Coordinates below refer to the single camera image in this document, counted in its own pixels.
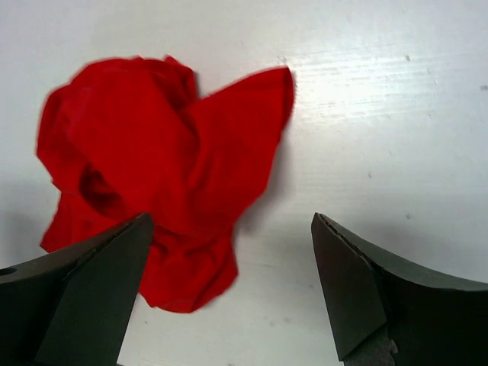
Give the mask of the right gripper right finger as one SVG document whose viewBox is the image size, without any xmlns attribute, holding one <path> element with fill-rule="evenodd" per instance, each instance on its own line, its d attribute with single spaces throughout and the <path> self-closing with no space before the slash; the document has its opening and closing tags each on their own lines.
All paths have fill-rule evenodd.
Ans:
<svg viewBox="0 0 488 366">
<path fill-rule="evenodd" d="M 423 267 L 316 213 L 313 250 L 345 365 L 485 365 L 487 285 Z"/>
</svg>

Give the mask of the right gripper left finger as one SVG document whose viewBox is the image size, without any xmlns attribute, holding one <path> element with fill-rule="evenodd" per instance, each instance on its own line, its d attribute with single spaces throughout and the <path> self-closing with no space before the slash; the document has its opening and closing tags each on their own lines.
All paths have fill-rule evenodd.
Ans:
<svg viewBox="0 0 488 366">
<path fill-rule="evenodd" d="M 139 214 L 1 270 L 3 365 L 116 365 L 153 220 Z"/>
</svg>

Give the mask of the red t shirt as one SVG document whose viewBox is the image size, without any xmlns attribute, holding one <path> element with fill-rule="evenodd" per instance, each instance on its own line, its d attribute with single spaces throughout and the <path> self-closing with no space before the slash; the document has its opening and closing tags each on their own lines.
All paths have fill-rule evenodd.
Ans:
<svg viewBox="0 0 488 366">
<path fill-rule="evenodd" d="M 60 192 L 41 247 L 146 212 L 141 295 L 173 313 L 208 305 L 236 280 L 234 229 L 268 186 L 293 106 L 286 66 L 200 96 L 194 71 L 170 56 L 88 64 L 40 116 L 37 156 Z"/>
</svg>

